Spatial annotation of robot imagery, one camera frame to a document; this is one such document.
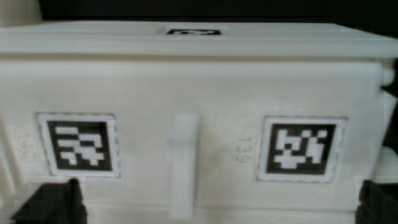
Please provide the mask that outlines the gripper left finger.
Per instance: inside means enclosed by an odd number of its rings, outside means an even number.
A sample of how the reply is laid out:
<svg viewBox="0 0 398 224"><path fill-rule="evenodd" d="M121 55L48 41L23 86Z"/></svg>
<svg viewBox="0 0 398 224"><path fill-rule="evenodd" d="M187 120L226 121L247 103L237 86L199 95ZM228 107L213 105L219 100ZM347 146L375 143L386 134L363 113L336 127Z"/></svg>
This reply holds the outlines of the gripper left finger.
<svg viewBox="0 0 398 224"><path fill-rule="evenodd" d="M87 224L80 181L45 183L11 216L14 224Z"/></svg>

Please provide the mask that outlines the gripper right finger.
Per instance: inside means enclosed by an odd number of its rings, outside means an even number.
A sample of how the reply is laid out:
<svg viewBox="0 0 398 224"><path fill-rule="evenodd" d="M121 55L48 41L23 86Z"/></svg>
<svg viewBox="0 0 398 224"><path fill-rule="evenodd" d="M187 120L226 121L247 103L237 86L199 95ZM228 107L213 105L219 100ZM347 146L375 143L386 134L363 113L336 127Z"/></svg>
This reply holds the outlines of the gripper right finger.
<svg viewBox="0 0 398 224"><path fill-rule="evenodd" d="M398 224L398 183L363 182L356 224Z"/></svg>

